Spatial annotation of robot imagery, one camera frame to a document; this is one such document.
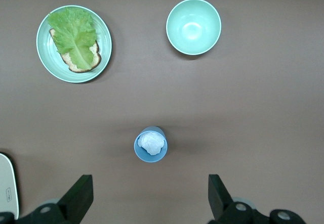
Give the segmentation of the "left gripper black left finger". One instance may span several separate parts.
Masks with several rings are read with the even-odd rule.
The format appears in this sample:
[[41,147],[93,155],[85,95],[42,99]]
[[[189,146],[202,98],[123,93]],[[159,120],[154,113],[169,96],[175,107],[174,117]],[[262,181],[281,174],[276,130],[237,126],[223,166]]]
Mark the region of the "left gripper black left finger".
[[0,224],[80,224],[93,200],[93,177],[82,175],[57,203],[41,205],[19,219],[0,212]]

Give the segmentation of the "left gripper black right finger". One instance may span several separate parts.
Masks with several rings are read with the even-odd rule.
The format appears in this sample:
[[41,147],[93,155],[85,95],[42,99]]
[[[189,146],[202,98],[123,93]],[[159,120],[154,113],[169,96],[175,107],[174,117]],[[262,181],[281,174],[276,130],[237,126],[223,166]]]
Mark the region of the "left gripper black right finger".
[[208,201],[214,216],[208,224],[306,224],[301,216],[286,209],[263,215],[251,201],[231,197],[217,174],[209,175]]

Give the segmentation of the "blue cup holding paper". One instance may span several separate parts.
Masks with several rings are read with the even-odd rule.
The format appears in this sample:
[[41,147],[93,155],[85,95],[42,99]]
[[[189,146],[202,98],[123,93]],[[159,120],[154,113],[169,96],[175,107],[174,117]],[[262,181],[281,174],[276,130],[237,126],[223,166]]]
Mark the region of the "blue cup holding paper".
[[[141,148],[141,147],[139,147],[137,145],[137,140],[140,137],[140,135],[142,135],[143,133],[145,133],[147,131],[158,132],[166,140],[166,143],[165,143],[164,147],[162,148],[161,152],[159,154],[157,154],[157,155],[151,156],[143,148]],[[136,137],[136,139],[134,141],[134,151],[135,151],[136,155],[144,162],[154,163],[154,162],[160,161],[166,155],[167,150],[168,150],[168,143],[167,143],[166,136],[165,136],[164,132],[162,131],[162,129],[157,127],[157,126],[149,126],[149,127],[145,128],[145,129],[143,129],[141,131],[141,133]]]

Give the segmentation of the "cream toaster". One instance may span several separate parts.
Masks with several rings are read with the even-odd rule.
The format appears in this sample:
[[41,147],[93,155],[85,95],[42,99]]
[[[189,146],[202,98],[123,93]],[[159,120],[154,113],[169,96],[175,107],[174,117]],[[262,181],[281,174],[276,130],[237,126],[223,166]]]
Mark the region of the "cream toaster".
[[14,165],[10,158],[0,152],[0,212],[11,212],[19,217],[19,197]]

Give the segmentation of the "crumpled white paper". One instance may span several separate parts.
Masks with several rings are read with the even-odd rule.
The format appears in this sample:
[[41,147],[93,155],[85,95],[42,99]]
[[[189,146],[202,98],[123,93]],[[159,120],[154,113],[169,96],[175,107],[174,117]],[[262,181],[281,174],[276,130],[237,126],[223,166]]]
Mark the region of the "crumpled white paper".
[[140,135],[137,140],[137,145],[151,156],[159,154],[165,143],[165,138],[155,131],[147,131]]

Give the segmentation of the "brown table cover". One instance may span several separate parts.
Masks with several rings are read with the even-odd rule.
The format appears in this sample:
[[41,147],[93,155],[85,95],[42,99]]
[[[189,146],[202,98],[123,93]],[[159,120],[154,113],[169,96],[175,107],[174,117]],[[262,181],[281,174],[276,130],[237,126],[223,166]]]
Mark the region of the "brown table cover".
[[[82,224],[207,224],[208,176],[268,215],[324,224],[324,0],[206,0],[222,30],[185,55],[166,20],[184,0],[0,0],[0,151],[11,156],[20,215],[91,174]],[[95,11],[112,56],[93,81],[67,83],[36,51],[53,9]],[[134,151],[157,126],[168,150]]]

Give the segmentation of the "toast bread slice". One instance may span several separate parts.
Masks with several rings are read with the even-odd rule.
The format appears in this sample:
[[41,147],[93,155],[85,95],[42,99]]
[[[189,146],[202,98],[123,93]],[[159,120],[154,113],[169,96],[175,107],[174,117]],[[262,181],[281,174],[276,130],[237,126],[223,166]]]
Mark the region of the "toast bread slice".
[[51,28],[49,33],[57,52],[70,71],[84,73],[100,64],[101,55],[94,28]]

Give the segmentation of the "mint green plate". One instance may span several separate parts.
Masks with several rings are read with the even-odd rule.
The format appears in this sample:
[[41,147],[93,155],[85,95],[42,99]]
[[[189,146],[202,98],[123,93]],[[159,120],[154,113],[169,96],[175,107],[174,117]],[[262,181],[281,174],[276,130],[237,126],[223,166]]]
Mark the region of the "mint green plate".
[[68,68],[68,65],[63,62],[63,59],[57,52],[57,48],[51,38],[50,29],[52,27],[48,23],[48,15],[46,15],[41,21],[36,34],[36,49],[38,57],[44,67],[56,78],[71,83],[88,82],[98,77],[109,63],[112,54],[111,33],[102,18],[88,8],[78,5],[66,5],[52,10],[52,13],[62,12],[65,8],[79,8],[91,15],[93,26],[97,33],[97,43],[99,46],[101,62],[97,67],[88,72],[76,73],[71,71]]

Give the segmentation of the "green lettuce leaf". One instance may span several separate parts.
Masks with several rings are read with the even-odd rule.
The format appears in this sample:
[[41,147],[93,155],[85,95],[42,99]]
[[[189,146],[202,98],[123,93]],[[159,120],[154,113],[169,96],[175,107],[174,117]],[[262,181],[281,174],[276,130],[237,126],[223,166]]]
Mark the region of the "green lettuce leaf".
[[82,8],[66,7],[50,13],[50,36],[57,52],[75,73],[88,72],[99,65],[101,56],[91,14]]

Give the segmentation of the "mint green bowl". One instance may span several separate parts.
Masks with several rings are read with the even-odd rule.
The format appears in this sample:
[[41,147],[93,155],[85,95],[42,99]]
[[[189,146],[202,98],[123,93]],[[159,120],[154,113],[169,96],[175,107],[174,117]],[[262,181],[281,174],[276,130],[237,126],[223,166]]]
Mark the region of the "mint green bowl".
[[211,50],[220,38],[221,17],[206,0],[184,0],[176,4],[166,20],[166,34],[177,51],[190,56]]

